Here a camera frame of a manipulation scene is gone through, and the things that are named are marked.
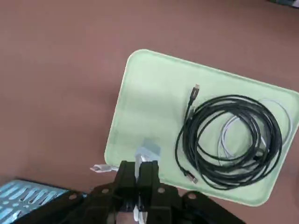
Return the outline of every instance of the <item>cable connector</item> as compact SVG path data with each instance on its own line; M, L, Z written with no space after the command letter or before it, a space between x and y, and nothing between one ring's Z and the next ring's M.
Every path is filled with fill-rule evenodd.
M192 183L197 184L198 179L192 173L190 173L189 171L186 171L185 176L188 177Z
M190 95L190 101L193 102L197 95L198 95L198 92L199 92L199 85L196 84L193 89L192 89L192 92L191 92L191 95Z

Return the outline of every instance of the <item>light green silicone mat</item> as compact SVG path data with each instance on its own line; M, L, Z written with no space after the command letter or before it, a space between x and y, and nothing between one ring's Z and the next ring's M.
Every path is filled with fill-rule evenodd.
M182 174L175 163L174 145L195 84L200 85L199 95L193 104L195 106L226 94L241 94L254 99L270 98L283 104L292 118L293 130L288 143L283 147L278 166L267 178L234 190L215 190L202 181L180 147L178 156L182 166L196 175L199 181L195 185ZM285 138L288 130L285 112L277 104L264 104L276 117ZM202 135L200 144L209 153L216 154L220 129L229 117L219 117ZM144 139L151 139L161 147L159 177L162 182L249 206L259 206L270 197L298 124L299 94L295 91L142 49L128 59L107 141L105 160L114 166L119 166L122 160L134 161L137 148ZM242 148L249 140L250 136L241 122L236 122L228 131L227 145L232 151Z

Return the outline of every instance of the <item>brown floor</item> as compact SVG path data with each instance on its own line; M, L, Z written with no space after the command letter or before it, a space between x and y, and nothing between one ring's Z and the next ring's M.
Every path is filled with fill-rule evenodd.
M127 57L151 49L299 91L299 10L264 0L0 3L0 175L88 191ZM249 224L299 220L296 136L269 201L216 199Z

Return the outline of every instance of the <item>white cable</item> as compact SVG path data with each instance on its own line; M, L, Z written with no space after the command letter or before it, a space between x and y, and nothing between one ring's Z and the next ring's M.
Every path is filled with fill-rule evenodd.
M288 123L289 124L288 124L287 135L286 135L285 139L283 140L283 146L285 146L286 143L289 141L289 139L291 137L292 130L293 130L292 119L291 119L291 116L290 116L289 112L286 110L286 108L281 103L279 103L278 101L275 101L273 99L262 98L262 99L260 99L258 101L259 102L261 102L261 101L270 101L270 102L273 102L273 103L277 104L280 108L282 108L283 111L285 112L285 114L287 115L287 117L288 117ZM218 145L217 145L217 154L218 154L218 157L220 155L220 152L219 152L220 151L220 145L223 148L223 152L224 152L226 158L228 158L228 157L234 157L234 155L229 151L228 147L226 146L225 139L226 139L227 131L229 130L229 128L231 127L231 125L234 122L236 122L237 120L240 120L240 118L238 118L237 116L233 116L222 127L221 134L220 134L219 140L218 140ZM262 136L261 136L261 141L262 141L263 145L266 146L266 142L265 142L265 140L264 140L264 138Z

